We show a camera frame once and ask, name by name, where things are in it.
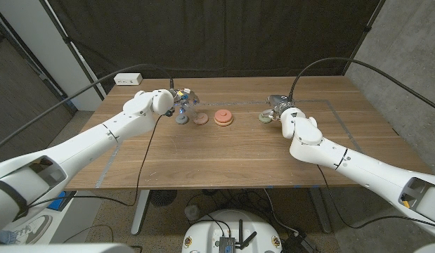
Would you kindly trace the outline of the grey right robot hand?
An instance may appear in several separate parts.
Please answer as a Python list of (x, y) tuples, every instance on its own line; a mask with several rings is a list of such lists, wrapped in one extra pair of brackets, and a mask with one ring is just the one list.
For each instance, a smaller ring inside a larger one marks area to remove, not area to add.
[(280, 116), (284, 111), (295, 106), (294, 100), (288, 101), (288, 97), (283, 95), (270, 95), (266, 102), (270, 105), (270, 108), (259, 114), (259, 120), (263, 123), (280, 120)]

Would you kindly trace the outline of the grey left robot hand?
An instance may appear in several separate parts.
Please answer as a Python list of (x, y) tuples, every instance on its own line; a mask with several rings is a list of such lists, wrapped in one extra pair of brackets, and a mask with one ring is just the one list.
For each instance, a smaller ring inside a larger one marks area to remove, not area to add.
[(190, 119), (197, 117), (194, 107), (200, 103), (200, 99), (194, 91), (188, 88), (174, 89), (174, 106), (179, 108), (179, 113), (187, 115)]

